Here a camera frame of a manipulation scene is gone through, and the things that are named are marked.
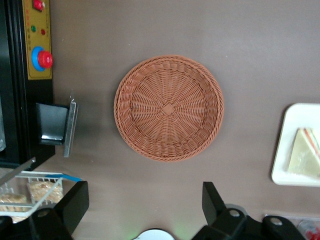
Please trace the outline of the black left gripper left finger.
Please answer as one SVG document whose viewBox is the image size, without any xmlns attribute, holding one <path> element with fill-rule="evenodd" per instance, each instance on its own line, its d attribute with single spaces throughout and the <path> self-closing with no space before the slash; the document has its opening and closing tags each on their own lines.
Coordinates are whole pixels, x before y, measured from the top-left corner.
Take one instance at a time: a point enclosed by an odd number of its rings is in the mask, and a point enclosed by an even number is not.
<svg viewBox="0 0 320 240">
<path fill-rule="evenodd" d="M 89 209 L 87 181 L 78 181 L 54 207 L 41 208 L 29 219 L 32 240 L 72 240 Z"/>
</svg>

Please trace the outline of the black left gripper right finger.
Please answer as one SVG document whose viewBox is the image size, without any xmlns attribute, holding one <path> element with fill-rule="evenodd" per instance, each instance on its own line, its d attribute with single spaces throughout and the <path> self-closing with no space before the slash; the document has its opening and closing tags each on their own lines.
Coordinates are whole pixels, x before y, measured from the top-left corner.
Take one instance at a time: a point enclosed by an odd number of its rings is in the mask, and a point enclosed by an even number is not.
<svg viewBox="0 0 320 240">
<path fill-rule="evenodd" d="M 194 240 L 261 240 L 262 225 L 234 204 L 226 205 L 212 182 L 202 185 L 202 210 L 207 222 Z"/>
</svg>

